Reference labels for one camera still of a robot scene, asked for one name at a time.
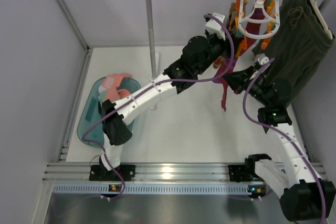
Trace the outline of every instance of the white plastic hanger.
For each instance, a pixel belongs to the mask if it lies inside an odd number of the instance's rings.
[[[311,3],[311,6],[313,7],[313,9],[314,9],[314,11],[315,11],[315,14],[316,14],[316,16],[318,17],[318,19],[319,19],[319,21],[320,21],[320,23],[321,23],[321,25],[322,25],[322,27],[323,27],[325,33],[329,36],[330,39],[332,39],[332,33],[331,33],[331,31],[329,30],[326,21],[324,20],[322,14],[321,14],[321,12],[320,12],[320,10],[319,10],[318,7],[317,7],[317,2],[315,2],[315,0],[309,0],[309,1],[310,1],[310,3]]]

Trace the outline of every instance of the white tabletop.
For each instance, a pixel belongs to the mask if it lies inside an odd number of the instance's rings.
[[[183,47],[156,47],[161,54],[160,71],[181,56]],[[252,64],[252,53],[246,52],[235,71]],[[93,84],[112,73],[127,72],[141,86],[151,76],[148,47],[95,48],[76,116],[67,162],[89,162],[99,149],[82,143],[77,126]],[[210,67],[200,78],[210,78],[216,70]],[[228,90],[227,111],[221,108],[223,86],[212,82],[197,83],[181,94],[168,98],[140,115],[133,127],[133,138],[124,146],[121,162],[149,163],[217,163],[243,162],[249,154],[267,153],[276,162],[280,158],[261,126],[243,114],[243,95]],[[247,111],[257,118],[262,105],[247,99]],[[297,138],[301,141],[292,108],[288,108]]]

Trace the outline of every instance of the red cloth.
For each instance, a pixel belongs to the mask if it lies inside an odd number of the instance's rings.
[[[255,9],[253,15],[251,16],[252,19],[264,19],[264,14],[262,13],[262,9],[258,8]],[[260,30],[260,24],[256,24],[256,23],[247,23],[246,26],[246,31],[248,31],[250,34],[259,34],[259,30]],[[256,40],[255,39],[251,39],[251,38],[246,38],[247,39],[247,49],[252,46]],[[243,53],[245,52],[245,50],[242,49],[242,51],[240,52],[241,56]],[[225,59],[222,63],[222,65],[219,67],[219,69],[217,70],[217,73],[215,76],[219,75],[220,73],[222,73],[229,65],[230,59]],[[236,62],[237,62],[237,58],[235,57],[230,69],[228,70],[227,73],[232,73],[235,66],[236,66]],[[221,83],[223,85],[223,96],[222,96],[222,108],[224,111],[226,111],[226,96],[227,96],[227,88],[228,88],[228,83],[223,79],[223,78],[219,78],[217,80],[217,83]]]

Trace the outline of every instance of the drawstring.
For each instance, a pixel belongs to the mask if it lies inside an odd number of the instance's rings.
[[[302,16],[307,17],[304,11],[305,10],[302,6],[294,7],[289,11],[289,16],[293,17],[290,21],[290,26],[292,27],[292,30],[296,28]]]

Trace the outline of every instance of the blue basket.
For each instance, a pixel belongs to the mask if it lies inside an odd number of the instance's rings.
[[[98,101],[99,101],[99,92],[98,88],[99,86],[103,83],[105,77],[100,78],[98,81],[94,83],[92,86],[91,92],[89,94],[89,98],[85,104],[82,116],[80,117],[79,124],[77,127],[77,135],[79,139],[82,141],[82,136],[84,133],[92,127],[95,123],[97,123],[101,119],[101,115],[98,112]],[[126,89],[130,93],[134,93],[140,89],[140,84],[132,79],[132,78],[123,78],[121,81],[120,86],[117,88],[118,90],[120,89]],[[133,120],[129,125],[128,129],[132,131]],[[99,124],[96,128],[94,128],[87,136],[87,140],[95,140],[102,145],[104,145],[104,134],[102,130],[102,124]],[[95,143],[87,143],[83,142],[87,145],[90,145],[92,147],[100,148],[98,144]]]

